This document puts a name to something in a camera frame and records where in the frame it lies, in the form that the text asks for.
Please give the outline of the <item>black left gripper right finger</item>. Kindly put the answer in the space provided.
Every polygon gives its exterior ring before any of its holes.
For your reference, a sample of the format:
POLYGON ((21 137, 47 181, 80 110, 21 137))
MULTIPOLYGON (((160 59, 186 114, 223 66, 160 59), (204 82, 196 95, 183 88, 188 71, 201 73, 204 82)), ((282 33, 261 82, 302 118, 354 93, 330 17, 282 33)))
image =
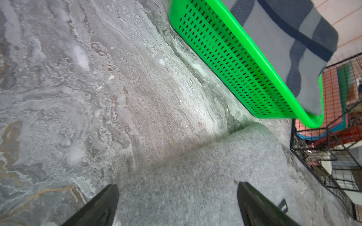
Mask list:
POLYGON ((248 182, 237 182, 237 199, 245 226, 297 226, 287 215, 288 205, 283 199, 273 204, 248 182))

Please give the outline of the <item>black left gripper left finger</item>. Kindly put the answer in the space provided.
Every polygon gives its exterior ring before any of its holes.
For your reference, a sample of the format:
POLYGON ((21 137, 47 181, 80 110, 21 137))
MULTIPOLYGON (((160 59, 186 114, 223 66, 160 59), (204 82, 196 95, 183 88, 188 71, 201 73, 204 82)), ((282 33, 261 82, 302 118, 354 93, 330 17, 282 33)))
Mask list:
POLYGON ((117 185, 109 184, 62 225, 112 226, 118 201, 119 190, 117 185))

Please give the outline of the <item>grey felt mat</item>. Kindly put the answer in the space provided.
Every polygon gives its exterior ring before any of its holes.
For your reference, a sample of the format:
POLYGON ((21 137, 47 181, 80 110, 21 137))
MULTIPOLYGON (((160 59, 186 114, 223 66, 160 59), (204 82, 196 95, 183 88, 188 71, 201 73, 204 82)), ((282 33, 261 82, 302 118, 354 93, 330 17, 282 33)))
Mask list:
POLYGON ((117 226, 241 226, 237 182, 286 200, 302 226, 348 226, 339 201, 260 123, 121 177, 117 226))

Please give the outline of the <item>grey navy striped scarf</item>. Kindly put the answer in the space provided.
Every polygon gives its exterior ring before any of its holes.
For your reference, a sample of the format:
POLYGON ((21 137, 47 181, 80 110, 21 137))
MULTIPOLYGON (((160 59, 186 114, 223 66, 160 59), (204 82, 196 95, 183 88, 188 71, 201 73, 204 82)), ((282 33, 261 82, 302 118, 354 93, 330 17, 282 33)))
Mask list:
POLYGON ((224 1, 302 108, 321 115, 318 79, 337 49, 338 32, 312 1, 224 1))

